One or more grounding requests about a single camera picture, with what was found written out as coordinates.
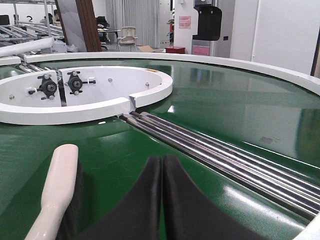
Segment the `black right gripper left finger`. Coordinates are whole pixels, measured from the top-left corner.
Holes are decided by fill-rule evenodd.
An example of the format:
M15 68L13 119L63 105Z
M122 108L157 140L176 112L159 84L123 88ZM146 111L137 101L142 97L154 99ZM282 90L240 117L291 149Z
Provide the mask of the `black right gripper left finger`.
M76 240L157 240L162 196L162 163L151 156L122 201Z

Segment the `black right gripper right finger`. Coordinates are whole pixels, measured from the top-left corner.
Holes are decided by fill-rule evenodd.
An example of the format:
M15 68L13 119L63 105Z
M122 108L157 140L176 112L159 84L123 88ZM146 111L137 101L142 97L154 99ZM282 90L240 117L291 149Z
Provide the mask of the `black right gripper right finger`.
M213 204L173 154L163 160L162 199L169 240L264 239Z

